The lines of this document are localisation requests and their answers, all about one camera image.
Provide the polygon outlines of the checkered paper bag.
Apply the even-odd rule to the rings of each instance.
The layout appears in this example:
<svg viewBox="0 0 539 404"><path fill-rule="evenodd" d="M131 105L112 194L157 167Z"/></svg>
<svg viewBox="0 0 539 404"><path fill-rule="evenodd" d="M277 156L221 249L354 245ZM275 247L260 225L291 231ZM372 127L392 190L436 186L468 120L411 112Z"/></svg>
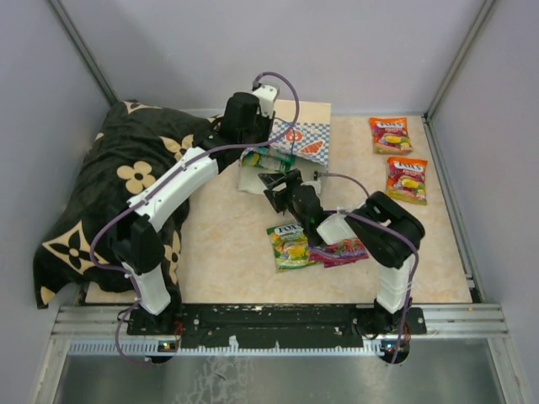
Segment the checkered paper bag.
<svg viewBox="0 0 539 404"><path fill-rule="evenodd" d="M331 109L329 103L301 101L298 120L290 127L295 103L291 100L278 100L275 103L276 117L270 139L274 140L279 135L283 137L269 146L259 148L294 155L296 162L290 170L299 169L302 180L306 171L326 171L329 163ZM259 148L244 152L241 161L248 152ZM240 163L237 188L250 194L262 194L264 185L258 178L259 173L276 172L265 168L243 167Z"/></svg>

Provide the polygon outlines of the purple candy bag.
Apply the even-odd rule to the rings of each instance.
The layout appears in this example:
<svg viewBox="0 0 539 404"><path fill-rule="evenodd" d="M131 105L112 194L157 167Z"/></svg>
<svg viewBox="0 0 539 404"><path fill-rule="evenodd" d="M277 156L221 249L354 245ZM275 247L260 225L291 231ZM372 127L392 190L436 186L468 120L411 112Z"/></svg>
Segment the purple candy bag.
<svg viewBox="0 0 539 404"><path fill-rule="evenodd" d="M368 259L369 254L358 238L349 238L332 245L309 247L310 259L325 268L343 266Z"/></svg>

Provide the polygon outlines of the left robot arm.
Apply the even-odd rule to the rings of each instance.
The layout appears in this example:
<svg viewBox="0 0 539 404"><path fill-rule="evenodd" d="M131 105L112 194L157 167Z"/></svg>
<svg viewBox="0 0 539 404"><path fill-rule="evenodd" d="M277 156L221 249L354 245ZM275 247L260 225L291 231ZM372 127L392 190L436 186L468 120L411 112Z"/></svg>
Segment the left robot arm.
<svg viewBox="0 0 539 404"><path fill-rule="evenodd" d="M262 84L250 93L234 93L224 115L194 136L192 147L156 183L127 201L127 213L108 231L108 244L131 277L145 323L169 332L175 314L161 263L165 247L159 232L169 217L202 185L236 162L245 148L269 140L279 89Z"/></svg>

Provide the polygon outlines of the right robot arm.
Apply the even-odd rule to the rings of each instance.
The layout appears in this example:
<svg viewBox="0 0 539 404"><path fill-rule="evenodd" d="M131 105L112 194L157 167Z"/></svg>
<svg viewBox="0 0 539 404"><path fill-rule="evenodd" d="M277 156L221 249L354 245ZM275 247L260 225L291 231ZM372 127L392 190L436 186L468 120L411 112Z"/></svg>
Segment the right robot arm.
<svg viewBox="0 0 539 404"><path fill-rule="evenodd" d="M313 183L299 170L260 173L264 195L278 213L289 212L313 247L358 239L380 265L373 333L404 333L411 284L425 236L420 221L382 191L368 194L353 210L326 211Z"/></svg>

